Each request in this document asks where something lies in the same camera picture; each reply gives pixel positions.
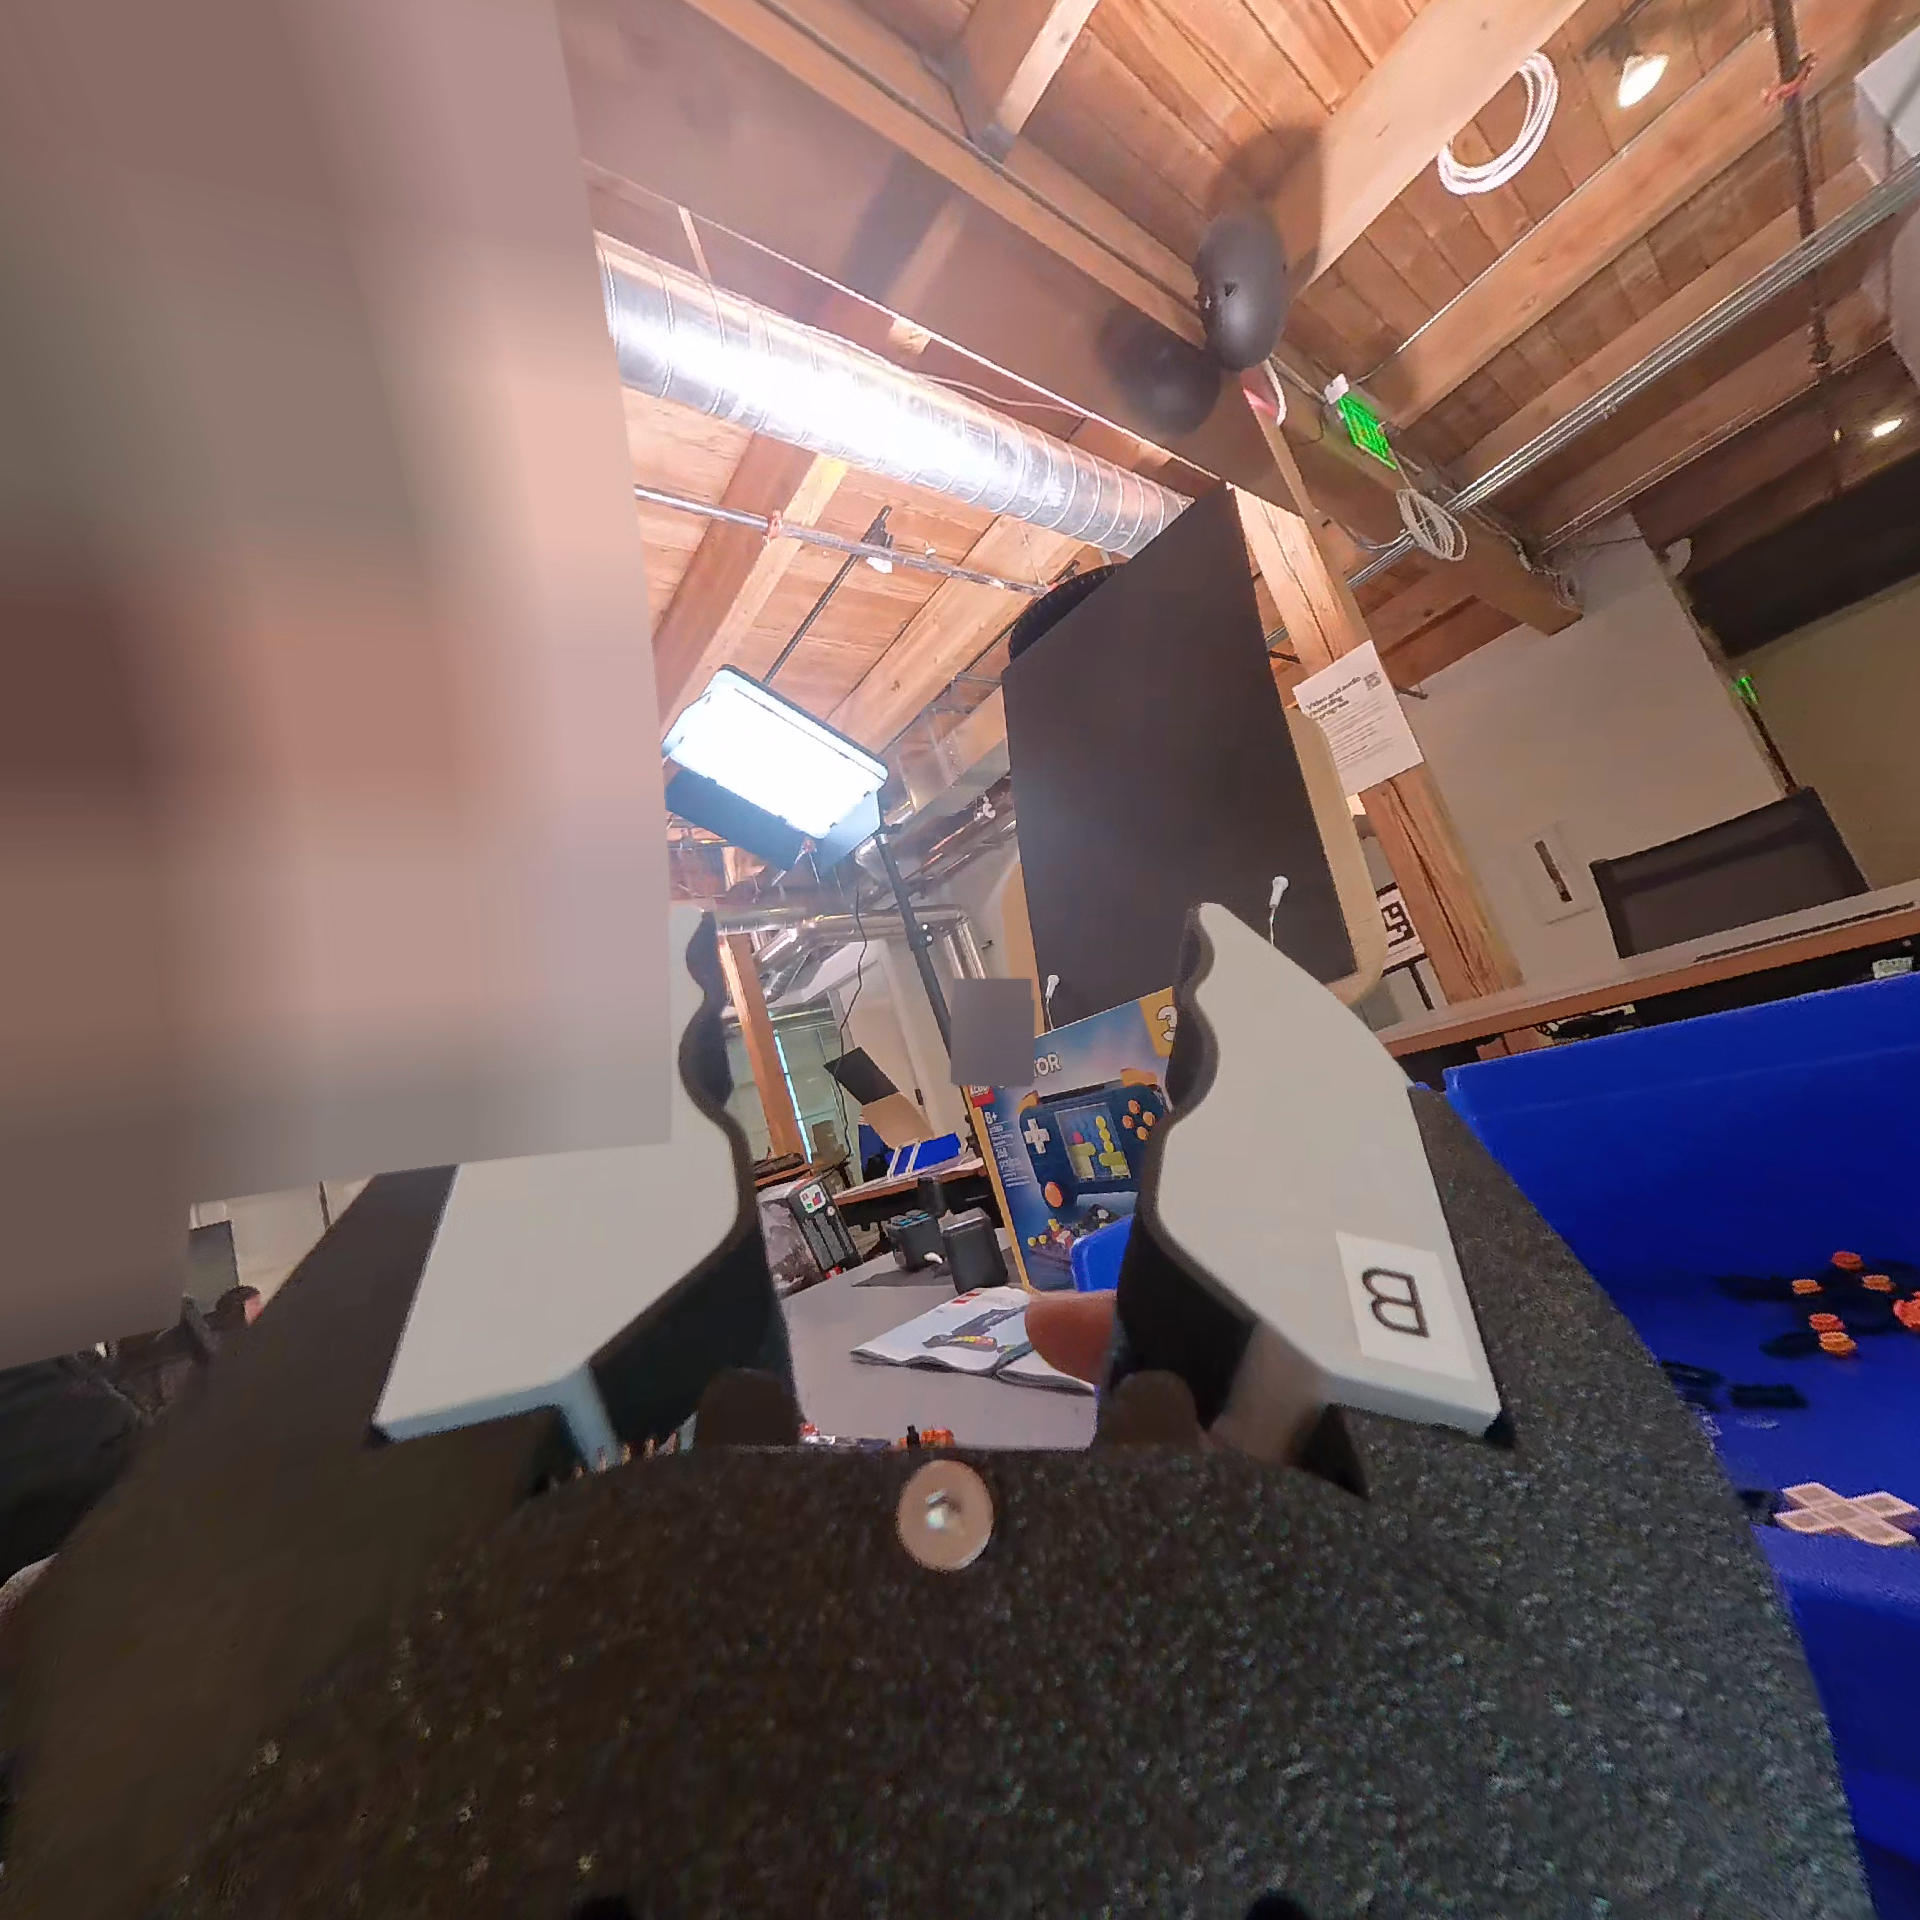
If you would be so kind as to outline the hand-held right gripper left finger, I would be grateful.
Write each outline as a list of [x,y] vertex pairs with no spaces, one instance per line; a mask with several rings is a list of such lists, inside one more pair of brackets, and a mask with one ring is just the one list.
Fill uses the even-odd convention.
[[373,1427],[390,1441],[559,1414],[590,1470],[699,1418],[702,1445],[798,1441],[755,1163],[726,1113],[708,911],[671,907],[668,1136],[453,1173]]

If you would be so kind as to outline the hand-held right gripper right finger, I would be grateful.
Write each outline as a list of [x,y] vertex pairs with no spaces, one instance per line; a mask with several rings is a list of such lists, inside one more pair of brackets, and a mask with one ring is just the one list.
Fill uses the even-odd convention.
[[1500,1435],[1405,1072],[1214,903],[1188,914],[1175,1016],[1103,1403],[1173,1379],[1215,1445],[1317,1470],[1334,1465],[1342,1414]]

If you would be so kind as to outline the person's right hand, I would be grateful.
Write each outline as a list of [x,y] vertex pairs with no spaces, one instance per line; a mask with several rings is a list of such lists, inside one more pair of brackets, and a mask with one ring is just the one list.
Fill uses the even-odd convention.
[[1117,1326],[1117,1292],[1032,1292],[1023,1305],[1026,1339],[1047,1367],[1100,1387]]

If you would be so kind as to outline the dark printed carton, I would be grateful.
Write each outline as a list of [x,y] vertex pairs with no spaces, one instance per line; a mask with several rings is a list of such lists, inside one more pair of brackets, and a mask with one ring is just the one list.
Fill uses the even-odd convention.
[[819,1178],[793,1184],[783,1192],[791,1219],[801,1235],[807,1257],[821,1276],[858,1268],[861,1256],[847,1228],[836,1197]]

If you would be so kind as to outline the large blue plastic bin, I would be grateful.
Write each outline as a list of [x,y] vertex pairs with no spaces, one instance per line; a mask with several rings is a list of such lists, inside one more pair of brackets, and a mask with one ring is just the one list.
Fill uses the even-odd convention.
[[[1450,1068],[1447,1099],[1648,1348],[1684,1339],[1715,1271],[1918,1260],[1916,974]],[[1694,1418],[1787,1595],[1874,1911],[1916,1916],[1916,1547],[1792,1534],[1771,1511],[1800,1480],[1918,1502],[1918,1339],[1808,1389],[1774,1429]]]

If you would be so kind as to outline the black flag with cardboard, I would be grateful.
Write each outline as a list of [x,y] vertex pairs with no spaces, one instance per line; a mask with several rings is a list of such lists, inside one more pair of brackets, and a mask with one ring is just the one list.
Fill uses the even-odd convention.
[[895,1149],[928,1136],[921,1106],[859,1049],[843,1049],[827,1063],[838,1089],[858,1107],[858,1122],[872,1130],[884,1148]]

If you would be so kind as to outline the thin booklet blue figure cover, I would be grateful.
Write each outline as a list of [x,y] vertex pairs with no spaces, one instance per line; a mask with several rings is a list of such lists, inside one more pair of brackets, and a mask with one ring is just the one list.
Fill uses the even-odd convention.
[[1036,1296],[1018,1285],[980,1287],[851,1348],[859,1364],[922,1369],[1089,1398],[1096,1389],[1044,1361],[1026,1328]]

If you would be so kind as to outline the long pale workbench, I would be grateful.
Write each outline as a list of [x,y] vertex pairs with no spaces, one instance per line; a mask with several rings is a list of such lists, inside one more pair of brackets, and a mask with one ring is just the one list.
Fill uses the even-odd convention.
[[1911,939],[1918,932],[1918,883],[1906,880],[1859,898],[1803,907],[1761,925],[1704,933],[1648,955],[1619,958],[1573,986],[1518,986],[1443,1005],[1376,1032],[1397,1057],[1456,1044],[1480,1044],[1549,1022],[1610,1012],[1681,991],[1776,972],[1782,967]]

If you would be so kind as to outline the black light stand pole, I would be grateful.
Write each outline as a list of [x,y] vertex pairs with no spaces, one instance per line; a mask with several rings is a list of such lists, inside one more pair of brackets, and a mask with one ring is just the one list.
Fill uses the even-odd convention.
[[881,909],[888,928],[897,925],[895,932],[892,930],[883,937],[883,945],[888,994],[909,1066],[909,1089],[922,1100],[937,1131],[964,1131],[967,1119],[965,1099],[949,1079],[948,1046],[924,983],[922,960],[932,960],[933,956],[929,950],[922,950],[921,937],[908,928],[908,909],[900,907],[895,888],[897,862],[893,862],[884,835],[872,839],[867,864],[874,875],[876,909]]

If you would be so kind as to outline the assorted loose small bricks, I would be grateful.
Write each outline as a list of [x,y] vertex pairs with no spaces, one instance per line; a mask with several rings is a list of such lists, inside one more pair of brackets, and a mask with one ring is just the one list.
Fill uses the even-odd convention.
[[1836,1248],[1787,1271],[1718,1271],[1651,1355],[1681,1403],[1724,1427],[1774,1429],[1808,1414],[1808,1379],[1847,1379],[1865,1357],[1916,1342],[1918,1268]]

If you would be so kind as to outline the studio light panel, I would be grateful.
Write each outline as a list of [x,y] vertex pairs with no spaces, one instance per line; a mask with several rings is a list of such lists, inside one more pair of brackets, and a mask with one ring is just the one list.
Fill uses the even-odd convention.
[[671,815],[773,871],[839,864],[881,830],[883,759],[764,681],[723,667],[664,736]]

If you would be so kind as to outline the grey cross-shaped plate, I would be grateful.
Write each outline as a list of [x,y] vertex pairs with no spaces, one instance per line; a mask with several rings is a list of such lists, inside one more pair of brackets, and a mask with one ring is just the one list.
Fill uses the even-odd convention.
[[1887,1490],[1842,1495],[1821,1480],[1781,1490],[1771,1522],[1803,1537],[1842,1537],[1877,1548],[1918,1544],[1918,1506]]

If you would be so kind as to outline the black dome ceiling fixture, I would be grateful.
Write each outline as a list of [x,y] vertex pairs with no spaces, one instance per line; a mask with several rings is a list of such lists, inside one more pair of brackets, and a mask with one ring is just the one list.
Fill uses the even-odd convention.
[[1272,219],[1258,204],[1219,212],[1193,258],[1196,308],[1225,372],[1267,361],[1289,308],[1289,266]]

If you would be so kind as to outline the wooden support post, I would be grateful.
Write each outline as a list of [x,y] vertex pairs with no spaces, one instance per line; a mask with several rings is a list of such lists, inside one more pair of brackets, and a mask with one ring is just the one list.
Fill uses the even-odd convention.
[[[1307,670],[1344,667],[1370,634],[1307,520],[1255,493],[1232,493],[1289,650]],[[1519,986],[1519,963],[1489,916],[1428,765],[1397,772],[1360,797],[1447,999],[1459,1004]]]

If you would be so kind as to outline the silver ventilation duct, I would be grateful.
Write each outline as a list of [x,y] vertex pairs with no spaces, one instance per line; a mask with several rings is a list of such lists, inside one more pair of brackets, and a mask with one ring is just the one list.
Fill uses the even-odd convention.
[[869,474],[1134,556],[1191,499],[650,254],[596,254],[619,379]]

